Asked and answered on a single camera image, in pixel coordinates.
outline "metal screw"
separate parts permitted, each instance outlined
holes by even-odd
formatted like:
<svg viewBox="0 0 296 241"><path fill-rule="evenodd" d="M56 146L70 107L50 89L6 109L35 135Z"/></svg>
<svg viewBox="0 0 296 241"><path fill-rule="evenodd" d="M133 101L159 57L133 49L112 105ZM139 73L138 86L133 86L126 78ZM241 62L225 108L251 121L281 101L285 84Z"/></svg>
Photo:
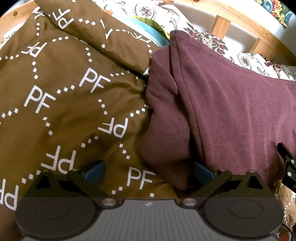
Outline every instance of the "metal screw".
<svg viewBox="0 0 296 241"><path fill-rule="evenodd" d="M105 198L103 201L102 201L102 204L104 206L114 206L116 204L116 200L113 199L113 198Z"/></svg>
<svg viewBox="0 0 296 241"><path fill-rule="evenodd" d="M186 206L194 206L194 205L196 205L196 203L197 203L197 201L195 200L195 199L193 199L193 198L185 198L183 201L182 201L182 203L184 204L184 205L186 205Z"/></svg>

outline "maroon garment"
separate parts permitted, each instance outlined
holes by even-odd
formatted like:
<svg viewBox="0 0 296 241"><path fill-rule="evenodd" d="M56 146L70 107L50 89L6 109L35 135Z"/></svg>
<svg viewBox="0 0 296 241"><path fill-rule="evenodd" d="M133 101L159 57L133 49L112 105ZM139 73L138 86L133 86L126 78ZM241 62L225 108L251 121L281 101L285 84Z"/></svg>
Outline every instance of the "maroon garment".
<svg viewBox="0 0 296 241"><path fill-rule="evenodd" d="M239 67L182 31L151 60L146 97L154 112L140 149L158 176L186 190L191 158L238 175L256 170L267 184L283 178L276 145L296 154L295 82Z"/></svg>

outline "brown fabric with white letters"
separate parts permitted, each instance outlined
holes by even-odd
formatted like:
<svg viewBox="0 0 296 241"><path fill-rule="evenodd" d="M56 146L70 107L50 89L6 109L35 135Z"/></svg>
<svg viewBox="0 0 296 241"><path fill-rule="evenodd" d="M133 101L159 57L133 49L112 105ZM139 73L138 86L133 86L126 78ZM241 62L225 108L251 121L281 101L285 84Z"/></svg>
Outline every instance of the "brown fabric with white letters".
<svg viewBox="0 0 296 241"><path fill-rule="evenodd" d="M132 36L134 30L91 0L36 3L47 16L35 9L0 51L0 240L5 241L19 236L14 201L46 168L66 173L102 159L106 175L99 188L109 195L176 196L144 165L137 145L151 116L142 74L158 47L136 39L139 34Z"/></svg>

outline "colorful floral curtain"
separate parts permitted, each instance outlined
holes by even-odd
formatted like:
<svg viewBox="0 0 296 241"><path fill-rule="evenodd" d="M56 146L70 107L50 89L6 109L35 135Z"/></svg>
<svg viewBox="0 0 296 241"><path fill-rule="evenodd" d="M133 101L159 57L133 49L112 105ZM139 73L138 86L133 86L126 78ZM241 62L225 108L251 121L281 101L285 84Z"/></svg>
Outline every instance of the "colorful floral curtain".
<svg viewBox="0 0 296 241"><path fill-rule="evenodd" d="M269 11L283 26L289 26L293 12L279 0L255 0Z"/></svg>

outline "wooden bed frame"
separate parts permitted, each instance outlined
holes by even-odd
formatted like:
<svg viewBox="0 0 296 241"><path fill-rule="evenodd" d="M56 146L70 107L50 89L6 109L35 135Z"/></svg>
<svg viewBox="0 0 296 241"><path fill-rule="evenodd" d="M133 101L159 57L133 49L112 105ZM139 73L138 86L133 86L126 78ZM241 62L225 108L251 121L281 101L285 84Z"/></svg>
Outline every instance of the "wooden bed frame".
<svg viewBox="0 0 296 241"><path fill-rule="evenodd" d="M191 5L217 15L212 34L223 39L227 33L230 23L236 23L247 31L257 36L257 40L251 49L251 53L261 54L266 60L272 61L279 54L290 65L296 66L296 56L270 31L256 21L235 10L234 8L219 2L218 0L164 0L173 4L174 2ZM3 34L17 24L26 20L37 7L34 1L27 2L17 9L10 11L0 18L0 42Z"/></svg>

